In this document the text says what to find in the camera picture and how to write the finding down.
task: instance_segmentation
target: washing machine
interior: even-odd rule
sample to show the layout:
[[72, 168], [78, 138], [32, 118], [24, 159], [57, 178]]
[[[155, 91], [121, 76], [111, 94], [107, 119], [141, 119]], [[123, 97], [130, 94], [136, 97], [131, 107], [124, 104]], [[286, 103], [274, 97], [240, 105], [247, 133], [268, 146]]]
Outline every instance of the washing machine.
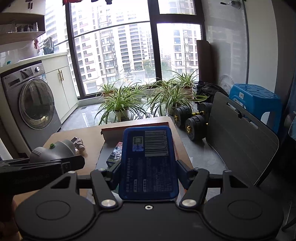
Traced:
[[7, 101], [7, 108], [1, 115], [2, 122], [15, 148], [29, 154], [36, 147], [43, 146], [61, 128], [43, 64], [41, 61], [32, 62], [0, 76]]

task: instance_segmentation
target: cabinet door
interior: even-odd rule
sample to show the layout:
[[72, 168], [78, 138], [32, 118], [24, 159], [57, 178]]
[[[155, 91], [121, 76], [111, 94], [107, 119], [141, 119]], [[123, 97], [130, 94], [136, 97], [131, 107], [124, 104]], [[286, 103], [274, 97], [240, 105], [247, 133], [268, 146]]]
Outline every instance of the cabinet door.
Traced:
[[54, 106], [57, 110], [57, 114], [59, 118], [63, 118], [64, 115], [70, 110], [62, 81], [59, 75], [59, 70], [54, 70], [46, 74], [47, 84], [52, 90], [52, 94], [54, 96]]
[[3, 12], [30, 13], [30, 2], [25, 2], [25, 0], [15, 0], [11, 3], [10, 7], [4, 9]]
[[45, 0], [33, 0], [30, 5], [30, 13], [45, 15]]
[[69, 108], [71, 109], [76, 103], [78, 103], [78, 99], [76, 96], [74, 83], [71, 76], [70, 67], [66, 66], [59, 69], [62, 73], [62, 84], [64, 87], [65, 95], [68, 101]]

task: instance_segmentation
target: chair backrest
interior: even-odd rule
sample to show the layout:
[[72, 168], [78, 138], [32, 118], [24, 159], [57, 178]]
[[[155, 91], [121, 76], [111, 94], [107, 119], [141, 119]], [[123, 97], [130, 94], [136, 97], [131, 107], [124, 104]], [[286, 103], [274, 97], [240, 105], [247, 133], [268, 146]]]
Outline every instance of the chair backrest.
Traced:
[[279, 148], [277, 136], [246, 109], [217, 92], [206, 141], [229, 170], [255, 184]]

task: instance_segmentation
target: blue plastic stool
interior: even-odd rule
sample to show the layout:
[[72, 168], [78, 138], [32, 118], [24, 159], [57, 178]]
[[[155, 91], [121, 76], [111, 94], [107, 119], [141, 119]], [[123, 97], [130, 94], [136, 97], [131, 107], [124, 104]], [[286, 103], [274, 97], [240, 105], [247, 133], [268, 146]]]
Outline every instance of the blue plastic stool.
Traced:
[[271, 129], [277, 133], [282, 109], [281, 99], [277, 95], [259, 85], [235, 84], [230, 90], [229, 98], [241, 102], [259, 120], [265, 112], [275, 112]]

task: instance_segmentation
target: dumbbell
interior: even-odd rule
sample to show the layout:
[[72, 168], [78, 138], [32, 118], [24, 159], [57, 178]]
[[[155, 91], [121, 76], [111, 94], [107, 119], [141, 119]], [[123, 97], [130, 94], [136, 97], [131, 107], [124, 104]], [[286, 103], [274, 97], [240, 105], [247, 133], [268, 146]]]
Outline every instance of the dumbbell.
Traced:
[[185, 130], [190, 140], [202, 140], [206, 137], [207, 122], [203, 115], [192, 116], [185, 122]]
[[202, 115], [206, 122], [209, 121], [209, 117], [211, 114], [212, 103], [201, 103], [199, 105], [199, 112], [191, 112], [191, 108], [189, 106], [180, 106], [174, 110], [174, 119], [177, 127], [184, 126], [187, 119], [192, 116]]

